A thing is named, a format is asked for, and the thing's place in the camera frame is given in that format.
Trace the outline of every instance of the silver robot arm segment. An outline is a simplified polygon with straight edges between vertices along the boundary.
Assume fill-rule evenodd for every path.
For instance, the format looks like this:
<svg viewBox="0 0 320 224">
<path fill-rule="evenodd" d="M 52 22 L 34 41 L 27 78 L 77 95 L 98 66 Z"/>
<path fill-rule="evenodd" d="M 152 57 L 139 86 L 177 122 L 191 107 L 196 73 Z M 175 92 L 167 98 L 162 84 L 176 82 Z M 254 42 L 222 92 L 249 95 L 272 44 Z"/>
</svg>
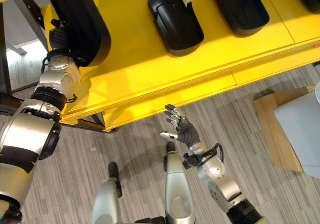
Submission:
<svg viewBox="0 0 320 224">
<path fill-rule="evenodd" d="M 79 70 L 71 57 L 52 56 L 30 99 L 25 100 L 0 135 L 0 220 L 17 223 L 38 160 L 53 154 L 61 111 L 74 96 Z"/>
<path fill-rule="evenodd" d="M 169 116 L 167 122 L 173 125 L 177 133 L 162 132 L 160 135 L 167 139 L 178 140 L 187 145 L 191 156 L 184 155 L 183 165 L 186 169 L 196 167 L 198 178 L 208 188 L 210 195 L 226 213 L 234 224 L 267 224 L 255 207 L 241 192 L 238 184 L 228 175 L 223 163 L 223 150 L 220 144 L 207 149 L 201 142 L 195 127 L 188 121 L 181 110 L 174 105 L 165 106 L 165 114 Z M 217 157 L 220 148 L 221 158 Z"/>
</svg>

